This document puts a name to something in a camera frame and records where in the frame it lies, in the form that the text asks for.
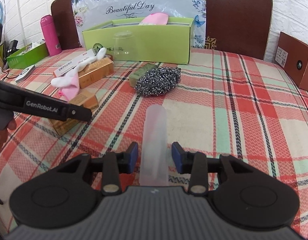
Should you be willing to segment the person's left hand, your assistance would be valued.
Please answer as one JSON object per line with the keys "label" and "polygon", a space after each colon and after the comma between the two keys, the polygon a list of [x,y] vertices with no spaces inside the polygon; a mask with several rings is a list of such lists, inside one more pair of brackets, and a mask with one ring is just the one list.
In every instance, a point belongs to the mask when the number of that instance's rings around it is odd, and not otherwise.
{"label": "person's left hand", "polygon": [[3,147],[3,145],[6,143],[8,139],[9,131],[14,131],[17,127],[15,119],[11,119],[8,123],[7,127],[3,130],[0,130],[0,151]]}

